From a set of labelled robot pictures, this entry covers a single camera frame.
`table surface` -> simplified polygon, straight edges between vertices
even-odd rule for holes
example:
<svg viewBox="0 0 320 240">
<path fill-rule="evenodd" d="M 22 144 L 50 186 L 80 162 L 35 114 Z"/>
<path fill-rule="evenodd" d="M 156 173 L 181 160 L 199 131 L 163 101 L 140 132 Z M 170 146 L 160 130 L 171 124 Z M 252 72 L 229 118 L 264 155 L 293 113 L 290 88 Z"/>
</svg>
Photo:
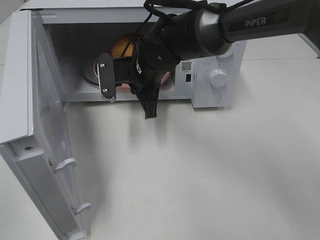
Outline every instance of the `table surface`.
<svg viewBox="0 0 320 240">
<path fill-rule="evenodd" d="M 248 41 L 230 108 L 160 101 L 144 120 L 138 102 L 68 103 L 87 239 L 318 240 L 315 57 L 297 35 Z M 1 157 L 0 192 L 1 239 L 56 240 Z"/>
</svg>

